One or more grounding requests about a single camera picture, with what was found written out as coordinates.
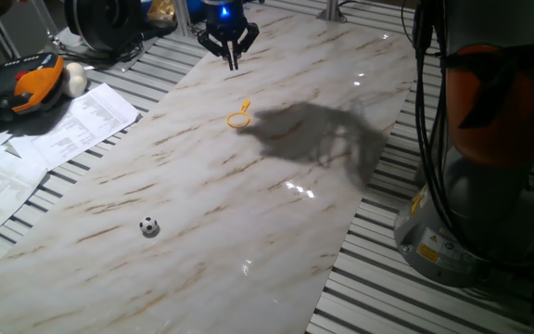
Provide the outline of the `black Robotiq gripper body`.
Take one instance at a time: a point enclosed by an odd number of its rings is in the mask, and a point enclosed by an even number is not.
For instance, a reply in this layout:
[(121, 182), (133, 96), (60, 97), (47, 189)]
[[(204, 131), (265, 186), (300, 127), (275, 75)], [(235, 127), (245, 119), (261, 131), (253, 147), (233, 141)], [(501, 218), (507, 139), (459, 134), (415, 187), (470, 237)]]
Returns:
[(206, 26), (218, 41), (237, 41), (247, 28), (242, 0), (203, 0)]

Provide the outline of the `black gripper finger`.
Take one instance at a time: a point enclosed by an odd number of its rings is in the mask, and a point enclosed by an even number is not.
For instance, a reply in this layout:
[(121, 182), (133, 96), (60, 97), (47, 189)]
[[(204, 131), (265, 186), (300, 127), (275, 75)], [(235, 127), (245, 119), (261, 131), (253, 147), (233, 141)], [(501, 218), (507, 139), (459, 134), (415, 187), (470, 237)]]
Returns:
[(238, 60), (247, 52), (258, 37), (260, 31), (256, 23), (248, 22), (233, 41), (233, 69), (238, 69)]
[(214, 42), (210, 39), (210, 34), (207, 30), (203, 30), (197, 34), (197, 41), (211, 52), (216, 57), (224, 59), (232, 71), (234, 69), (234, 63), (228, 45), (223, 42)]

